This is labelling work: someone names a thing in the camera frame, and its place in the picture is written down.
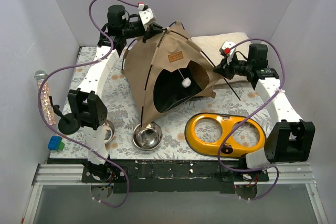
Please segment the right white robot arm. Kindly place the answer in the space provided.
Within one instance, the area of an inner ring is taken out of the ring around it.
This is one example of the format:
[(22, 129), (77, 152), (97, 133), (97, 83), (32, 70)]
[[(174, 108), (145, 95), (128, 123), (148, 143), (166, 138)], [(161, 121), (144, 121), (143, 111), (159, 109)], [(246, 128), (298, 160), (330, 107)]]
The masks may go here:
[(275, 69), (268, 67), (268, 42), (250, 44), (248, 57), (239, 60), (236, 56), (237, 44), (225, 41), (219, 52), (223, 56), (214, 72), (226, 79), (235, 75), (244, 76), (263, 100), (261, 109), (267, 109), (273, 129), (264, 146), (240, 158), (238, 176), (251, 180), (257, 170), (268, 168), (275, 163), (305, 162), (308, 160), (316, 128), (312, 122), (304, 121), (290, 104), (283, 85), (285, 77), (280, 77)]

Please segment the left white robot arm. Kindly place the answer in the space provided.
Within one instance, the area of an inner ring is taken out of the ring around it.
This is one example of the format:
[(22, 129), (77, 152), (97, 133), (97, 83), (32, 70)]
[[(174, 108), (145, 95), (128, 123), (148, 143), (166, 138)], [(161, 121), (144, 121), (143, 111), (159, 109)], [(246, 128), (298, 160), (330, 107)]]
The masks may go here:
[(108, 110), (101, 100), (104, 84), (128, 39), (142, 37), (146, 41), (163, 30), (155, 23), (148, 5), (139, 3), (138, 10), (137, 14), (130, 15), (122, 5), (108, 8), (108, 21), (97, 43), (96, 63), (77, 89), (68, 92), (71, 113), (82, 128), (89, 148), (84, 166), (100, 182), (108, 181), (112, 175), (111, 168), (106, 165), (109, 154), (105, 143), (114, 136), (114, 126), (108, 121)]

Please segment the cream fluffy pillow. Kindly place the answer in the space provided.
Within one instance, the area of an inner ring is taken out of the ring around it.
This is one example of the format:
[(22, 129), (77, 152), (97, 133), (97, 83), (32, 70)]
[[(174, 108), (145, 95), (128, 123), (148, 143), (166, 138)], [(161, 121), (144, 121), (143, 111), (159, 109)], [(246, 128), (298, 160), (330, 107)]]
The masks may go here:
[[(191, 40), (196, 43), (201, 49), (207, 54), (210, 60), (217, 66), (221, 59), (222, 55), (219, 52), (222, 44), (225, 41), (231, 41), (235, 44), (248, 39), (248, 36), (245, 33), (235, 32), (235, 33), (227, 33), (227, 34), (219, 34), (219, 35), (212, 35), (212, 36), (197, 36), (192, 37)], [(243, 43), (236, 47), (236, 51), (241, 52), (245, 57), (248, 56), (249, 45), (251, 44), (250, 41)], [(238, 60), (245, 60), (244, 57), (237, 53)], [(246, 77), (243, 76), (234, 76), (231, 80), (228, 80), (229, 83), (231, 82), (238, 82), (238, 81), (247, 81)], [(219, 79), (215, 85), (226, 84), (223, 78)]]

